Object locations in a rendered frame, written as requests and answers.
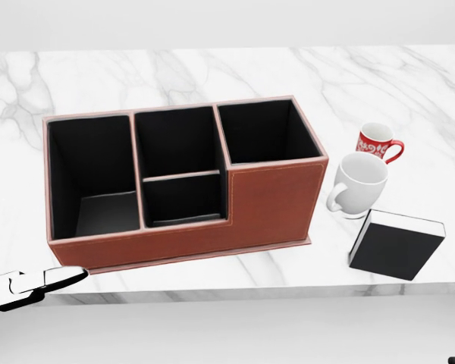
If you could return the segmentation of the red-brown desk caddy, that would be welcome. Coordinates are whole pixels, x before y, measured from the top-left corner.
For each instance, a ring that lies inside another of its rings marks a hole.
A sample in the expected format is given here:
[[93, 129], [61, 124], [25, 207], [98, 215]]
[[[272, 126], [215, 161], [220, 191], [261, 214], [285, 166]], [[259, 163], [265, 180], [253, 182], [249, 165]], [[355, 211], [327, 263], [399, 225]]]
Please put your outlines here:
[[49, 116], [47, 242], [92, 274], [309, 243], [328, 154], [292, 96]]

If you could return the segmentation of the white mug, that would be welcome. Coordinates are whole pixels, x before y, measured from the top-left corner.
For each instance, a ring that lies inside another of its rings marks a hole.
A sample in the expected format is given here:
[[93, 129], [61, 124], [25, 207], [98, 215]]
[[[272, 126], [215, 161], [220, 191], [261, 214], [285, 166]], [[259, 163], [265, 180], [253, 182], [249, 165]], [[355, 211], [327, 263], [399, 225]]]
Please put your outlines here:
[[367, 152], [351, 152], [338, 165], [326, 207], [358, 218], [378, 200], [388, 180], [387, 164]]

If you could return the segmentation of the red patterned mug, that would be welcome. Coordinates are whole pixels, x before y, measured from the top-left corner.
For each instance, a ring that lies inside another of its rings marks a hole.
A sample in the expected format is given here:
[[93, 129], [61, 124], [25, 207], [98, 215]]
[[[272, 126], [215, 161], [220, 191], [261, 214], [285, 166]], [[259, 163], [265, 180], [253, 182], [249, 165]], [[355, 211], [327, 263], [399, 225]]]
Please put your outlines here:
[[[384, 159], [386, 152], [393, 146], [398, 146], [398, 153], [390, 158]], [[365, 123], [361, 126], [356, 144], [356, 151], [368, 152], [389, 164], [402, 156], [405, 145], [402, 141], [394, 139], [394, 133], [385, 124], [376, 122]]]

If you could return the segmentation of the black book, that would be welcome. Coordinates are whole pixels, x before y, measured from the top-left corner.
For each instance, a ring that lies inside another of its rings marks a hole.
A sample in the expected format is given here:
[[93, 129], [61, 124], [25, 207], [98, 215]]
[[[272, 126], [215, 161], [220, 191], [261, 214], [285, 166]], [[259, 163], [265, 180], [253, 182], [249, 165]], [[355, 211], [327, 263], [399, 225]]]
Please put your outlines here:
[[411, 281], [445, 237], [439, 221], [370, 209], [348, 263], [354, 269]]

